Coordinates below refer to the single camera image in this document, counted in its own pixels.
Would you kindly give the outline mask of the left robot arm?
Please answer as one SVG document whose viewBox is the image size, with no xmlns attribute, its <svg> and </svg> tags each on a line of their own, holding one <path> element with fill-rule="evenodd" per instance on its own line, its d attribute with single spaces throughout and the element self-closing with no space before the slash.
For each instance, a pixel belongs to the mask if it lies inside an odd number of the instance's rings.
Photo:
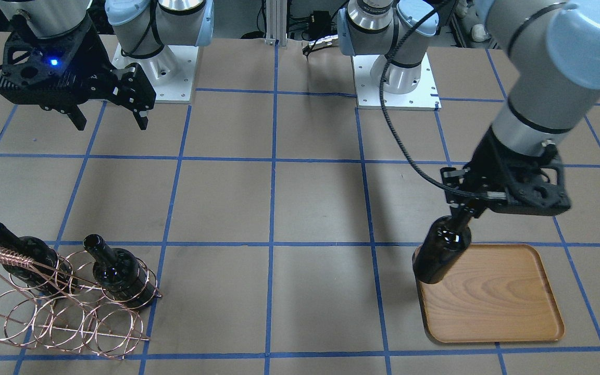
<svg viewBox="0 0 600 375">
<path fill-rule="evenodd" d="M 559 215 L 571 207 L 559 143 L 600 99 L 600 1 L 476 1 L 474 7 L 519 78 L 471 161 L 441 171 L 435 185 L 452 213 L 436 223 L 464 227 L 486 209 Z M 394 74 L 409 74 L 409 89 L 439 9 L 423 1 L 348 1 L 337 14 L 341 52 L 379 55 L 379 94 L 394 92 Z"/>
</svg>

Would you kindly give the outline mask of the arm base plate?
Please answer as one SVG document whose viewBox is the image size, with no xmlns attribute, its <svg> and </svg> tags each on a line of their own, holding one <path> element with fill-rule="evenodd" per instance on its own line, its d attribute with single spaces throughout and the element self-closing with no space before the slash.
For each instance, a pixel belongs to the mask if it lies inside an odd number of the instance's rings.
<svg viewBox="0 0 600 375">
<path fill-rule="evenodd" d="M 379 84 L 385 64 L 383 55 L 352 57 L 357 107 L 379 109 Z M 392 110 L 439 110 L 442 105 L 436 90 L 429 56 L 412 68 L 390 65 L 383 83 L 383 99 Z"/>
<path fill-rule="evenodd" d="M 133 62 L 140 64 L 155 90 L 158 104 L 190 104 L 201 51 L 195 46 L 169 45 L 154 57 L 133 59 L 124 57 L 118 44 L 112 64 L 118 69 Z"/>
</svg>

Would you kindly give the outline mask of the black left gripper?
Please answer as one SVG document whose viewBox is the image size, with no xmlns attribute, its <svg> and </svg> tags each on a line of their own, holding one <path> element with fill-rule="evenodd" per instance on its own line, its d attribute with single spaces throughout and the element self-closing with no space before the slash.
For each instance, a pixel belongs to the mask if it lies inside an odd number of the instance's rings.
<svg viewBox="0 0 600 375">
<path fill-rule="evenodd" d="M 493 197 L 466 202 L 453 212 L 455 226 L 468 226 L 486 209 L 500 214 L 557 216 L 571 208 L 565 189 L 564 164 L 555 143 L 541 156 L 516 153 L 488 129 L 473 157 L 462 169 L 441 168 L 441 181 L 453 189 Z"/>
</svg>

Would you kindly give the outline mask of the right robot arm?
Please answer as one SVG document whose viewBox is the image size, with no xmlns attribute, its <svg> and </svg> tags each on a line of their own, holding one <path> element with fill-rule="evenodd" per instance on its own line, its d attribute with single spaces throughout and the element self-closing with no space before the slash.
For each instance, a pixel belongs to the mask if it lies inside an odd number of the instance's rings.
<svg viewBox="0 0 600 375">
<path fill-rule="evenodd" d="M 12 32 L 3 50 L 0 95 L 69 117 L 92 99 L 128 109 L 147 129 L 160 86 L 180 74 L 172 47 L 210 44 L 212 1 L 0 1 Z"/>
</svg>

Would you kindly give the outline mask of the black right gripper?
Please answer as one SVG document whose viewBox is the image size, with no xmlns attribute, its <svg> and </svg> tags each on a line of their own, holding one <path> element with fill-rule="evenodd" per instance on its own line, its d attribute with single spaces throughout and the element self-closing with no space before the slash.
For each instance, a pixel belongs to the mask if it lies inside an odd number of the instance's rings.
<svg viewBox="0 0 600 375">
<path fill-rule="evenodd" d="M 110 62 L 91 17 L 47 39 L 35 36 L 31 22 L 21 15 L 12 23 L 14 31 L 3 52 L 0 95 L 14 104 L 64 110 L 78 131 L 85 130 L 86 117 L 77 105 L 105 99 L 135 112 L 136 124 L 147 130 L 154 88 L 139 64 L 117 69 Z"/>
</svg>

